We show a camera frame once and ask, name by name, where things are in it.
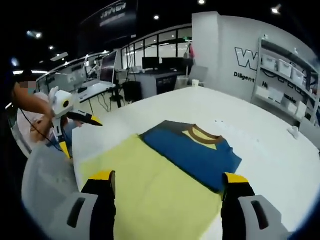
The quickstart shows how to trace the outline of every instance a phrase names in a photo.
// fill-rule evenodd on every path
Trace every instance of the person's arm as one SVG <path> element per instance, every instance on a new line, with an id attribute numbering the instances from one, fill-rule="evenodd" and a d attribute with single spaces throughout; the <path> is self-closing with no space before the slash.
<path id="1" fill-rule="evenodd" d="M 34 95 L 29 95 L 28 89 L 20 87 L 18 83 L 14 85 L 12 100 L 22 110 L 37 114 L 44 114 L 49 119 L 53 118 L 53 112 L 49 103 Z"/>
<path id="2" fill-rule="evenodd" d="M 43 116 L 40 120 L 34 121 L 33 126 L 30 126 L 30 138 L 33 142 L 44 141 L 45 136 L 48 136 L 50 129 L 52 128 L 52 121 L 46 116 Z"/>

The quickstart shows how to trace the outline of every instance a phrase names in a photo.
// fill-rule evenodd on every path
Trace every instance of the white table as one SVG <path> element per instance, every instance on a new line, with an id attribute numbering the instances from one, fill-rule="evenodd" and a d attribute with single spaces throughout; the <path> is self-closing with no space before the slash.
<path id="1" fill-rule="evenodd" d="M 90 81 L 90 82 L 86 82 L 83 85 L 83 87 L 87 87 L 87 90 L 77 94 L 77 97 L 79 98 L 79 102 L 82 104 L 85 101 L 89 101 L 92 114 L 94 114 L 94 110 L 92 108 L 90 99 L 92 99 L 92 98 L 94 98 L 96 96 L 99 96 L 101 94 L 104 94 L 109 89 L 115 88 L 116 85 L 115 84 L 110 84 L 110 82 L 105 82 L 105 81 L 100 81 L 100 80 L 93 80 L 93 81 Z"/>
<path id="2" fill-rule="evenodd" d="M 281 213 L 289 231 L 295 231 L 317 199 L 320 158 L 317 148 L 302 134 L 295 140 L 286 122 L 238 98 L 203 87 L 189 87 L 154 96 L 106 115 L 103 126 L 85 124 L 73 132 L 74 169 L 81 186 L 81 163 L 115 147 L 131 134 L 142 134 L 164 120 L 196 123 L 205 131 L 223 135 L 242 158 L 237 174 L 246 177 L 256 195 L 263 195 Z M 240 129 L 258 139 L 233 134 L 215 122 Z M 221 239 L 217 218 L 203 239 Z"/>

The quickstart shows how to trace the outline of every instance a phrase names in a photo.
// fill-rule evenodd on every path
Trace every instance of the ceiling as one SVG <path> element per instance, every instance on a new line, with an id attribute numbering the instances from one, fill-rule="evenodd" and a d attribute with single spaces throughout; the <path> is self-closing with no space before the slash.
<path id="1" fill-rule="evenodd" d="M 7 23 L 4 30 L 8 37 L 2 37 L 5 39 L 2 46 L 6 52 L 18 59 L 20 68 L 48 71 L 62 64 L 61 60 L 53 63 L 50 59 L 63 52 L 69 54 L 67 61 L 76 59 L 79 23 L 115 0 L 72 2 L 55 1 L 51 5 L 47 1 L 9 3 L 7 12 L 10 14 L 6 14 L 6 19 L 2 20 Z M 281 16 L 272 15 L 271 7 L 280 2 Z M 221 15 L 246 17 L 277 26 L 295 35 L 318 52 L 319 44 L 316 43 L 320 42 L 320 37 L 319 31 L 314 29 L 314 26 L 318 25 L 313 20 L 317 16 L 316 9 L 315 5 L 295 6 L 293 1 L 290 3 L 279 0 L 271 0 L 268 3 L 206 0 L 205 5 L 199 5 L 198 0 L 139 0 L 137 38 L 158 30 L 191 23 L 192 13 L 218 11 Z M 159 15 L 160 20 L 153 20 L 154 15 Z M 41 32 L 43 37 L 32 39 L 27 37 L 27 31 Z M 49 50 L 49 46 L 54 46 L 54 50 Z"/>

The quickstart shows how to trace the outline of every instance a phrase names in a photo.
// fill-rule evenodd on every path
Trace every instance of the brown collar trim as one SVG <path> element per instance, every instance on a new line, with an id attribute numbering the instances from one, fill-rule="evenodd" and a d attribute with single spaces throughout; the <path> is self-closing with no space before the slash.
<path id="1" fill-rule="evenodd" d="M 198 130 L 200 133 L 202 133 L 203 135 L 205 135 L 211 139 L 203 139 L 203 138 L 197 136 L 194 132 L 194 129 Z M 217 144 L 217 143 L 220 143 L 221 141 L 223 141 L 223 139 L 224 139 L 222 136 L 215 136 L 215 135 L 211 135 L 211 134 L 207 133 L 206 131 L 204 131 L 203 129 L 198 127 L 196 124 L 194 124 L 192 127 L 190 127 L 188 132 L 189 132 L 190 136 L 193 137 L 193 139 L 197 140 L 199 143 L 206 144 L 206 145 Z"/>

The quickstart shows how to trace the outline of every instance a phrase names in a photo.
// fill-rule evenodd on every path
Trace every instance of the computer monitor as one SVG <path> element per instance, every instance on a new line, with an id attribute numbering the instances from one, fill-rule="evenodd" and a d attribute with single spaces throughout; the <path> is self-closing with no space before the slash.
<path id="1" fill-rule="evenodd" d="M 160 65 L 159 57 L 143 57 L 142 68 L 143 69 L 157 69 Z"/>
<path id="2" fill-rule="evenodd" d="M 183 57 L 163 57 L 162 68 L 164 69 L 184 69 L 184 58 Z"/>
<path id="3" fill-rule="evenodd" d="M 115 64 L 118 51 L 113 51 L 102 60 L 100 81 L 114 83 Z"/>

